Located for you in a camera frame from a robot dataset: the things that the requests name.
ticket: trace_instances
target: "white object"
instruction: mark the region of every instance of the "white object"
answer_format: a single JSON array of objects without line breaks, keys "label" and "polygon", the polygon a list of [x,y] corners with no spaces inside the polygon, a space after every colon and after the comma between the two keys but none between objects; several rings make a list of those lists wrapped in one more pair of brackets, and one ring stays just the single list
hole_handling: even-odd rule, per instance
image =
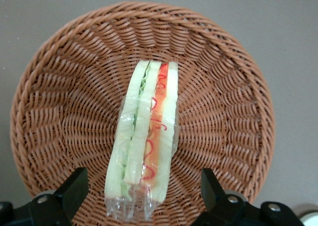
[{"label": "white object", "polygon": [[318,226],[318,212],[303,216],[301,221],[305,226]]}]

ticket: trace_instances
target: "clear plastic packaging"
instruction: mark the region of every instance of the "clear plastic packaging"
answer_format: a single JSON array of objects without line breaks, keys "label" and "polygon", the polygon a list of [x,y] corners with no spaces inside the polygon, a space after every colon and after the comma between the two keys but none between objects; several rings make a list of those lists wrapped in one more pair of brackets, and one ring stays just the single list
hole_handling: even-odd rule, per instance
[{"label": "clear plastic packaging", "polygon": [[128,90],[121,104],[105,181],[107,214],[116,219],[149,221],[166,197],[179,126],[177,69],[169,77],[162,68],[167,66],[156,63],[138,96]]}]

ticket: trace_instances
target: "wicker basket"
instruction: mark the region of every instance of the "wicker basket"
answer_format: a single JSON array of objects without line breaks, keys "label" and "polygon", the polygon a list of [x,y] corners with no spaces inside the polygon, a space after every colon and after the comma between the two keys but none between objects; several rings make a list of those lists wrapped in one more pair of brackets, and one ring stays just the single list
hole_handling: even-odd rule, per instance
[{"label": "wicker basket", "polygon": [[179,63],[180,136],[165,202],[152,223],[189,225],[204,211],[200,173],[250,202],[274,148],[270,94],[252,57],[207,18],[164,4],[124,2],[66,24],[35,54],[11,112],[11,145],[31,195],[86,166],[89,195],[77,225],[120,225],[106,217],[104,181],[121,100],[140,59]]}]

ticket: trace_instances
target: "gray surface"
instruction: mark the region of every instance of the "gray surface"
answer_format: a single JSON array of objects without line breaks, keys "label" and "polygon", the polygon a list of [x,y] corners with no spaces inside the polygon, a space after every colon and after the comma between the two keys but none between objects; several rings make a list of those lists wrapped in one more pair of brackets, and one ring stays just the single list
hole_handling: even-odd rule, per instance
[{"label": "gray surface", "polygon": [[[0,200],[30,198],[15,167],[9,115],[15,88],[40,45],[68,21],[124,0],[0,0]],[[236,37],[262,70],[274,102],[276,149],[255,201],[318,208],[317,0],[140,0],[184,6]]]}]

